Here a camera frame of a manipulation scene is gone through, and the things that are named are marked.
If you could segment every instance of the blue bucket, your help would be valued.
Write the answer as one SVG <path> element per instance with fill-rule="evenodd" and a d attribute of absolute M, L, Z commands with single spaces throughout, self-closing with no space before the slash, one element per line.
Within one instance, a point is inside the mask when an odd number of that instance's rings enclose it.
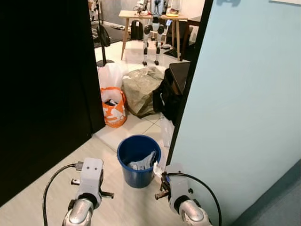
<path fill-rule="evenodd" d="M 155 161 L 160 161 L 161 150 L 157 142 L 145 135 L 133 135 L 124 139 L 118 146 L 117 157 L 122 165 L 123 176 L 128 185 L 143 188 L 150 184 L 153 166 L 145 170 L 134 170 L 127 165 L 132 161 L 140 161 L 156 151 Z"/>

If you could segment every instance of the grey wall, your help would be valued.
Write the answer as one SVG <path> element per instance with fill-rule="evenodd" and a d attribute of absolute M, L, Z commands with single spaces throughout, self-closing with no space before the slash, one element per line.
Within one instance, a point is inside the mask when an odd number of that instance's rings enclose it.
<path fill-rule="evenodd" d="M 215 0 L 171 163 L 204 180 L 223 226 L 300 159 L 301 7 Z M 218 217 L 208 191 L 194 195 Z"/>
<path fill-rule="evenodd" d="M 103 18 L 106 22 L 126 25 L 124 18 L 119 18 L 121 10 L 133 10 L 138 0 L 102 0 Z"/>

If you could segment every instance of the black backpack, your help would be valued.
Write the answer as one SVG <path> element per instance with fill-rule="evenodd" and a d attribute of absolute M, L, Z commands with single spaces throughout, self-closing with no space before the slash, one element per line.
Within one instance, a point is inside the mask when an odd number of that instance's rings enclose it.
<path fill-rule="evenodd" d="M 174 92 L 172 83 L 173 77 L 168 68 L 165 70 L 164 80 L 160 86 L 153 91 L 152 103 L 155 112 L 162 112 L 164 116 L 175 125 L 182 95 L 177 95 Z"/>
<path fill-rule="evenodd" d="M 139 20 L 132 21 L 131 40 L 143 40 L 143 26 Z"/>

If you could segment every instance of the orange and white bag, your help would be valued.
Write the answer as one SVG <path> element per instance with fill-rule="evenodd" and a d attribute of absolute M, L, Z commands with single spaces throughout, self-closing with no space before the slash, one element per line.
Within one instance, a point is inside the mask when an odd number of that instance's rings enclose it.
<path fill-rule="evenodd" d="M 101 96 L 105 124 L 113 128 L 122 126 L 127 120 L 125 110 L 126 96 L 124 93 L 118 87 L 106 87 L 101 88 Z M 117 104 L 115 106 L 106 104 L 109 100 Z"/>

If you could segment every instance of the black cable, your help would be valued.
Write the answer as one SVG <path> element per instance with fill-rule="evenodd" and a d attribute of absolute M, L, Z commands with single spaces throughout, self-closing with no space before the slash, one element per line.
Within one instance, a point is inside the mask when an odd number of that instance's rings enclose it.
<path fill-rule="evenodd" d="M 182 177 L 187 177 L 187 178 L 190 178 L 190 179 L 193 179 L 195 181 L 198 181 L 201 185 L 203 185 L 205 188 L 207 188 L 207 190 L 210 192 L 210 194 L 212 195 L 214 201 L 215 201 L 215 204 L 216 204 L 216 207 L 217 207 L 217 211 L 218 211 L 218 218 L 219 218 L 219 223 L 218 225 L 219 226 L 222 226 L 222 212 L 221 212 L 221 208 L 220 208 L 220 205 L 217 201 L 217 198 L 214 194 L 214 192 L 211 190 L 211 188 L 205 184 L 203 181 L 201 181 L 200 179 L 197 179 L 196 177 L 192 176 L 192 175 L 189 175 L 189 174 L 185 174 L 185 173 L 168 173 L 167 174 L 168 176 L 182 176 Z"/>
<path fill-rule="evenodd" d="M 48 184 L 47 184 L 46 187 L 45 187 L 44 194 L 43 194 L 43 219 L 44 219 L 44 226 L 48 226 L 48 223 L 47 223 L 47 213 L 46 213 L 46 196 L 47 196 L 47 192 L 48 192 L 49 186 L 50 186 L 51 182 L 53 181 L 53 179 L 54 179 L 60 172 L 62 172 L 63 170 L 65 170 L 65 169 L 67 169 L 67 168 L 70 168 L 70 167 L 75 167 L 75 163 L 72 163 L 72 164 L 69 164 L 69 165 L 66 165 L 66 166 L 61 167 L 61 168 L 60 168 L 57 172 L 55 172 L 55 174 L 50 178 L 50 180 L 48 181 Z"/>

